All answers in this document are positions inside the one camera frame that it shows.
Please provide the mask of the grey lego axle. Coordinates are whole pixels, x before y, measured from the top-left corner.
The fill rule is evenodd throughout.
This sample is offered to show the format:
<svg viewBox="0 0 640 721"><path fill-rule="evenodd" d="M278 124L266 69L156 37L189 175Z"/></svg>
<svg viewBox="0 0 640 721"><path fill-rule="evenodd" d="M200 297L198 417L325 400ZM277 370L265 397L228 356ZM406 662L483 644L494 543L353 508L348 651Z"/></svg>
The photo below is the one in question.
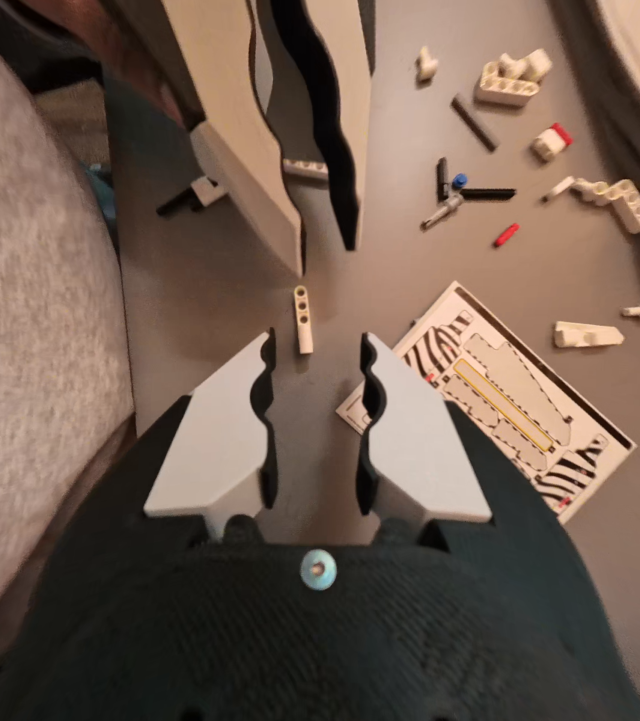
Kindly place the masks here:
<svg viewBox="0 0 640 721"><path fill-rule="evenodd" d="M470 130L470 132L483 144L490 153L494 153L498 148L498 140L491 132L487 124L480 119L475 110L472 109L469 102L459 93L454 95L451 101L451 108L458 115L460 120Z"/></svg>

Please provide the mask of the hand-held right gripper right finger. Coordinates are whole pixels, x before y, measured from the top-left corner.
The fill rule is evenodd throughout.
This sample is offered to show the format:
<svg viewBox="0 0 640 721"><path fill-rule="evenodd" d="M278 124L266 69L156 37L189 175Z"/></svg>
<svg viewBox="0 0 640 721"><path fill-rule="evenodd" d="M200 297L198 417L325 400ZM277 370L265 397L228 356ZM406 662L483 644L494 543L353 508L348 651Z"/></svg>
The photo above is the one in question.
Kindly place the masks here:
<svg viewBox="0 0 640 721"><path fill-rule="evenodd" d="M400 521L415 542L440 524L492 528L493 513L446 401L374 333L360 344L362 404L355 494L363 516Z"/></svg>

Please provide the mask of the white curved lego piece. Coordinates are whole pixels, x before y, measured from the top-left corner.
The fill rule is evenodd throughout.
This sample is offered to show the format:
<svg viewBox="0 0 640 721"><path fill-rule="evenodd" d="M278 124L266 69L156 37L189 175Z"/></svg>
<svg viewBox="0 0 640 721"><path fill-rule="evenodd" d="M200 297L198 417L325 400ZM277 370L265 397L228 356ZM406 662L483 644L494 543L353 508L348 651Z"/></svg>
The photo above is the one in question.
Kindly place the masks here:
<svg viewBox="0 0 640 721"><path fill-rule="evenodd" d="M557 128L550 127L536 136L530 148L540 160L549 163L564 151L567 145L565 136Z"/></svg>

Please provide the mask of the white connector on black axle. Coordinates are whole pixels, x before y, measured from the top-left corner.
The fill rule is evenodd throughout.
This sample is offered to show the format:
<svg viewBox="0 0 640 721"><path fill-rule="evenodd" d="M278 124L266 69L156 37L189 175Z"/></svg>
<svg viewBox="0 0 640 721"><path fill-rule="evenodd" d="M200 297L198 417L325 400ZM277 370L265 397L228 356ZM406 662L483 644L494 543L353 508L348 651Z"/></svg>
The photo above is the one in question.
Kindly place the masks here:
<svg viewBox="0 0 640 721"><path fill-rule="evenodd" d="M226 194L227 191L224 187L208 176L201 176L178 195L159 205L156 208L156 213L164 219L168 219L183 210L200 213L211 204L224 198Z"/></svg>

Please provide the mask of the white thin lego liftarm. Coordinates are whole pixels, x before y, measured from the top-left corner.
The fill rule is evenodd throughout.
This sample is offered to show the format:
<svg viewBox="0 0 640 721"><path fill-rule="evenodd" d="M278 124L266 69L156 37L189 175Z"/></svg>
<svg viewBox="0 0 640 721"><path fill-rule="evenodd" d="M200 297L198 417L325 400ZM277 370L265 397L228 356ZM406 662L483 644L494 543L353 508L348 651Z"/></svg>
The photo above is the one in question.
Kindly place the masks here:
<svg viewBox="0 0 640 721"><path fill-rule="evenodd" d="M541 202L549 203L553 199L557 198L559 195L570 190L573 187L573 185L576 183L576 181L577 181L577 178L575 176L567 176L567 177L563 178L559 183L554 185L549 191L547 191L541 197Z"/></svg>

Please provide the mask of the light grey long lego pin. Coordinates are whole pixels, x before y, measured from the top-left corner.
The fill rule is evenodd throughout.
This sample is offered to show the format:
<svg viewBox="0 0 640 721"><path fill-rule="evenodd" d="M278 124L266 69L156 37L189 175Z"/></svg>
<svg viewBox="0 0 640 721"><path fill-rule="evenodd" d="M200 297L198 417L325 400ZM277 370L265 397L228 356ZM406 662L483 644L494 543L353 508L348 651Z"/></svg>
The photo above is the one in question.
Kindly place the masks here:
<svg viewBox="0 0 640 721"><path fill-rule="evenodd" d="M420 223L420 230L428 231L435 227L439 222L456 213L459 207L464 203L464 200L465 199L461 194L452 194L446 201L441 203L441 206L428 219L425 219Z"/></svg>

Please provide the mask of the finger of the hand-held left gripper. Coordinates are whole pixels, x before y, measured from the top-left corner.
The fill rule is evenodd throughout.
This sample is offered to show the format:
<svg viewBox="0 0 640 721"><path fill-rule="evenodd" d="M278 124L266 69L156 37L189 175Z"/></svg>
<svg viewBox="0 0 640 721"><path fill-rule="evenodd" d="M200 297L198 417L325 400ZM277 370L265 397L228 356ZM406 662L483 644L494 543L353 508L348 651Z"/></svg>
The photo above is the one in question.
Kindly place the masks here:
<svg viewBox="0 0 640 721"><path fill-rule="evenodd" d="M303 221L253 79L251 3L169 1L163 8L205 116L189 133L199 166L225 189L257 237L303 277Z"/></svg>
<svg viewBox="0 0 640 721"><path fill-rule="evenodd" d="M360 247L371 107L374 10L355 1L272 1L279 38L306 84L315 144L348 251Z"/></svg>

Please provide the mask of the white L-shaped lego beam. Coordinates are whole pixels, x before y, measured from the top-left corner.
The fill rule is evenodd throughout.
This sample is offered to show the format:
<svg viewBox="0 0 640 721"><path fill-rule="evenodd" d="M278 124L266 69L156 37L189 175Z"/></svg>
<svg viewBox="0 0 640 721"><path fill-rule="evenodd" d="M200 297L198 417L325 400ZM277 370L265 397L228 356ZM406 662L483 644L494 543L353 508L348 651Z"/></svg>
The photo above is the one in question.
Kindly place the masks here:
<svg viewBox="0 0 640 721"><path fill-rule="evenodd" d="M479 103L525 107L540 92L552 67L552 60L542 48L520 59L502 53L483 66L475 99Z"/></svg>

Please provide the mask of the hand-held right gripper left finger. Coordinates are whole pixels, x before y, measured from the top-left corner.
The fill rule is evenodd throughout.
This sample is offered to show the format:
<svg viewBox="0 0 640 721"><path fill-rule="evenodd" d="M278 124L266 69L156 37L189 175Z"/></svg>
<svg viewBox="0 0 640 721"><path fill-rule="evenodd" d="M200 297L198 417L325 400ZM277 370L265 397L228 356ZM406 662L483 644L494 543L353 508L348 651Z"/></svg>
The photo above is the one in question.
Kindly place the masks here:
<svg viewBox="0 0 640 721"><path fill-rule="evenodd" d="M234 516L255 518L277 500L274 428L276 334L262 332L190 394L143 512L201 516L220 539Z"/></svg>

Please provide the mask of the zebra print sticker sheet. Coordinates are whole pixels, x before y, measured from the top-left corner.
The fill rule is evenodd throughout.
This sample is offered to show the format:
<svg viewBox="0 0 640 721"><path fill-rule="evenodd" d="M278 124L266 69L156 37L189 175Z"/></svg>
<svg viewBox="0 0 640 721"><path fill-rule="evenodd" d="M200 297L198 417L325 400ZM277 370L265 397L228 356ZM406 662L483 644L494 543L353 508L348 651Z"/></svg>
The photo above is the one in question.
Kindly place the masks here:
<svg viewBox="0 0 640 721"><path fill-rule="evenodd" d="M394 354L465 414L565 523L636 444L568 385L459 283ZM338 408L359 434L369 417L361 384Z"/></svg>

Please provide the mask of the white lego axle connector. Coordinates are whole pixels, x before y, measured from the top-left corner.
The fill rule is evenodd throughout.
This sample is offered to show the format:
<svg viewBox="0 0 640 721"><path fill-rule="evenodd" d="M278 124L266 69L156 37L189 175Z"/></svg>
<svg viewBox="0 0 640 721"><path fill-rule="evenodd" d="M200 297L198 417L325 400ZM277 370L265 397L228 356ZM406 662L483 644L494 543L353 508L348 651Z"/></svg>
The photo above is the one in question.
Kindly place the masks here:
<svg viewBox="0 0 640 721"><path fill-rule="evenodd" d="M416 84L423 86L431 83L438 72L439 66L439 59L431 53L427 46L423 46L415 60Z"/></svg>

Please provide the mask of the lego instruction booklet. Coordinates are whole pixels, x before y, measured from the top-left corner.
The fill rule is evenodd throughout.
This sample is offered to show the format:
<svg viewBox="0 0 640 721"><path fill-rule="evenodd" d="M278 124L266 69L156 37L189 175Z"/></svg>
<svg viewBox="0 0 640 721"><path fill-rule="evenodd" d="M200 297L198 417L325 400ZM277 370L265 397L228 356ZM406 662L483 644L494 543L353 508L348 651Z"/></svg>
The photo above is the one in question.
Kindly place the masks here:
<svg viewBox="0 0 640 721"><path fill-rule="evenodd" d="M640 1L548 5L609 163L640 190Z"/></svg>

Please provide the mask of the white bent lego assembly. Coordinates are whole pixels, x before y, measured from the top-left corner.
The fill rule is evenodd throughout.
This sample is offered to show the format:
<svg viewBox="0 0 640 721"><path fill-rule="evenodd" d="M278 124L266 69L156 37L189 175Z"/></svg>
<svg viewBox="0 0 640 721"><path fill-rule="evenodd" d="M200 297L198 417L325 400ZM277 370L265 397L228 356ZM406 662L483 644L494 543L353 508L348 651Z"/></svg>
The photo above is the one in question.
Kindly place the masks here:
<svg viewBox="0 0 640 721"><path fill-rule="evenodd" d="M605 181L577 178L570 189L585 203L609 207L624 230L629 234L640 234L640 192L631 180L622 179L611 185Z"/></svg>

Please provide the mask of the white short lego beam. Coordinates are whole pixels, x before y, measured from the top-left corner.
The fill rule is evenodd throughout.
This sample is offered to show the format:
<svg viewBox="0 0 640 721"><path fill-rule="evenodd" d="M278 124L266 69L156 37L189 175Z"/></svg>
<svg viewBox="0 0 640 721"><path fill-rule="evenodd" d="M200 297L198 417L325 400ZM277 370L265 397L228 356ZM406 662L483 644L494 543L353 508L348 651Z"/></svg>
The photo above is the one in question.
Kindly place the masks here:
<svg viewBox="0 0 640 721"><path fill-rule="evenodd" d="M298 350L300 355L308 356L313 353L312 319L307 289L304 285L297 285L294 290L295 320L297 327Z"/></svg>

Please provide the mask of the white lego wedge panel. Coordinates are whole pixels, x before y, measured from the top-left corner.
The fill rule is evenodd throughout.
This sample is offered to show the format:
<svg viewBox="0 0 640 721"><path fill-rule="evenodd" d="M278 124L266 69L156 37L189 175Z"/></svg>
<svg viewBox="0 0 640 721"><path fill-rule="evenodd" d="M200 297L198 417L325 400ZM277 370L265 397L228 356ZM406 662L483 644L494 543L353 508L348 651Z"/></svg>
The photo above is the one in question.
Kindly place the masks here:
<svg viewBox="0 0 640 721"><path fill-rule="evenodd" d="M621 345L625 336L613 326L557 321L553 342L559 348L587 348Z"/></svg>

